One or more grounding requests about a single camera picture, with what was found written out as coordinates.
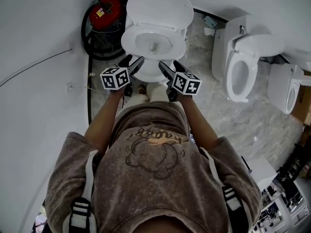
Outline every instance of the white toilet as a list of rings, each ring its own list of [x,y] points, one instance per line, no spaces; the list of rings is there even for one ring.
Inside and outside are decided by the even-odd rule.
[[[292,112],[300,85],[311,86],[311,76],[304,76],[300,67],[291,64],[271,65],[268,98],[285,114]]]
[[[185,36],[193,19],[189,0],[128,0],[125,32],[121,44],[131,61],[143,56],[145,62],[135,77],[159,82],[165,77],[158,64],[172,62],[186,52]]]
[[[228,98],[247,102],[252,90],[259,57],[283,52],[284,42],[253,16],[245,15],[226,24],[215,33],[212,74],[221,81]]]

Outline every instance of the open toilet lid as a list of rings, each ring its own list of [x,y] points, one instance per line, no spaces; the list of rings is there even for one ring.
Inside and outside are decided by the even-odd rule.
[[[189,0],[128,0],[128,16],[135,25],[152,24],[182,30],[193,19],[193,7]]]
[[[284,41],[272,34],[254,34],[239,39],[235,49],[251,56],[269,57],[284,51]]]

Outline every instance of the person's leg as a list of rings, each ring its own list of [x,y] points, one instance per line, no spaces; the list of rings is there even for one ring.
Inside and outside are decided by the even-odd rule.
[[[169,102],[166,90],[167,87],[160,83],[149,83],[147,85],[147,96],[149,97],[150,102],[153,101]],[[183,110],[183,106],[181,105],[180,102],[173,102],[173,103],[178,105]]]
[[[121,111],[123,111],[129,107],[132,107],[134,105],[138,105],[141,103],[147,103],[147,102],[149,102],[149,98],[145,94],[136,94],[130,98],[130,100],[124,105],[124,107]]]

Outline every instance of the acid wash shirt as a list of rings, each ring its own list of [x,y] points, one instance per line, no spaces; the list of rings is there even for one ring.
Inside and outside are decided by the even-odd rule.
[[[55,233],[62,231],[72,200],[82,194],[93,150],[96,147],[83,136],[68,134],[45,200]],[[239,156],[225,137],[209,154],[220,180],[247,203],[255,224],[260,191]],[[130,233],[156,216],[173,216],[194,233],[228,231],[222,189],[207,157],[189,140],[184,112],[173,103],[150,102],[123,111],[116,118],[109,150],[94,157],[93,170],[91,210],[98,233]]]

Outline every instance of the white cube with black markers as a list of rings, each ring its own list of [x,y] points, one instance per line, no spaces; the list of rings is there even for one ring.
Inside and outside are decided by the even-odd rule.
[[[100,74],[105,90],[119,90],[130,83],[130,78],[126,67],[106,68]]]
[[[202,84],[195,74],[176,72],[172,87],[184,95],[197,95]]]

